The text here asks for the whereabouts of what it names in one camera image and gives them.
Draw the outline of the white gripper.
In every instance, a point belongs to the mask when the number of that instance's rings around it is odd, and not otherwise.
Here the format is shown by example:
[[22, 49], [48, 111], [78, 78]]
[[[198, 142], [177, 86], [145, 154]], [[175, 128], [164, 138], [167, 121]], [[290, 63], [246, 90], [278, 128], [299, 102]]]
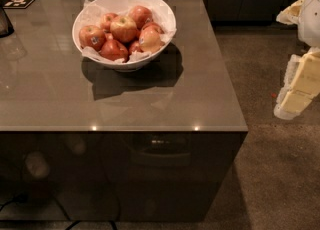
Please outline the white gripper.
[[299, 116], [320, 94], [320, 0], [297, 0], [282, 10], [276, 21], [298, 23], [299, 40], [311, 48], [302, 56], [292, 55], [284, 86], [276, 99], [274, 115], [283, 120]]

